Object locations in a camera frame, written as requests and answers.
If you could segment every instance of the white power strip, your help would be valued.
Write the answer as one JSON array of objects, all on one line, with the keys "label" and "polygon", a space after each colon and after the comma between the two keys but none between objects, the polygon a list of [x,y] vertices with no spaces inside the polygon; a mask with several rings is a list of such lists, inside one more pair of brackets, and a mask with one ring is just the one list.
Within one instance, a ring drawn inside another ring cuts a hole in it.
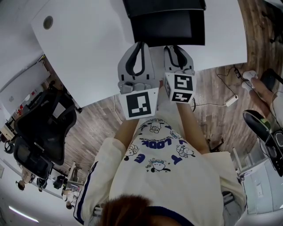
[{"label": "white power strip", "polygon": [[225,102],[226,106],[229,107],[231,104],[238,100],[238,95],[234,95],[228,101]]}]

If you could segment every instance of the bare leg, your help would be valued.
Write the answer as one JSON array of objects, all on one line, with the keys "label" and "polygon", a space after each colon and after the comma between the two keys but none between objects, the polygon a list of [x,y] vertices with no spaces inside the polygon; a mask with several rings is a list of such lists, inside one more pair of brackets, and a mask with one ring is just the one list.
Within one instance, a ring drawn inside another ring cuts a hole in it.
[{"label": "bare leg", "polygon": [[267,118],[267,116],[270,114],[269,107],[260,99],[260,97],[257,95],[255,91],[250,90],[249,95],[253,103],[262,111],[264,117]]},{"label": "bare leg", "polygon": [[256,91],[261,94],[267,105],[270,106],[272,104],[273,93],[268,88],[266,88],[266,86],[259,79],[252,78],[251,82],[254,85]]}]

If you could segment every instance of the white t-shirt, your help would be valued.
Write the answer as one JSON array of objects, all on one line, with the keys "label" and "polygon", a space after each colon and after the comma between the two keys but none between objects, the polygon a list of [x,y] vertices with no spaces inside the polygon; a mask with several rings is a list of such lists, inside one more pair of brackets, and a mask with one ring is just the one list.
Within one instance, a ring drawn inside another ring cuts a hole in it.
[{"label": "white t-shirt", "polygon": [[244,212],[245,193],[230,154],[201,155],[163,119],[154,118],[140,125],[127,151],[119,140],[104,141],[74,217],[88,225],[97,204],[126,194],[150,199],[153,215],[181,225],[222,226],[223,191],[232,192]]}]

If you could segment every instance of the white desk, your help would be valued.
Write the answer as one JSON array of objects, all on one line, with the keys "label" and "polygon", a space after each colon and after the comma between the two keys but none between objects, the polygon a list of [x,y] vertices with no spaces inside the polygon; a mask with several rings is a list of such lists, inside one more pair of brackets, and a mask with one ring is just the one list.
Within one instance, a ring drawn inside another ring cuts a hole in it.
[{"label": "white desk", "polygon": [[[182,46],[195,70],[247,61],[245,29],[237,0],[206,0],[206,45]],[[43,28],[53,17],[49,30]],[[117,66],[134,44],[122,0],[50,0],[31,23],[44,53],[80,107],[119,93]],[[151,49],[163,76],[163,48]]]}]

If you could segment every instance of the ceiling light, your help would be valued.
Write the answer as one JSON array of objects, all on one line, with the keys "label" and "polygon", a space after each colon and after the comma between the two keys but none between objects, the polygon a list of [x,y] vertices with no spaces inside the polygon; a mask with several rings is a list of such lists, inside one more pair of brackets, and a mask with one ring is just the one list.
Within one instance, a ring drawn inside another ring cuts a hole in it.
[{"label": "ceiling light", "polygon": [[22,215],[23,217],[28,218],[28,219],[30,219],[30,220],[35,221],[35,222],[38,223],[38,220],[33,219],[33,218],[31,218],[31,217],[29,217],[29,216],[27,216],[27,215],[21,213],[21,212],[18,211],[18,210],[15,210],[13,207],[10,207],[10,206],[9,206],[9,208],[10,208],[10,210],[13,210],[13,211],[16,212],[17,214],[20,214],[20,215]]}]

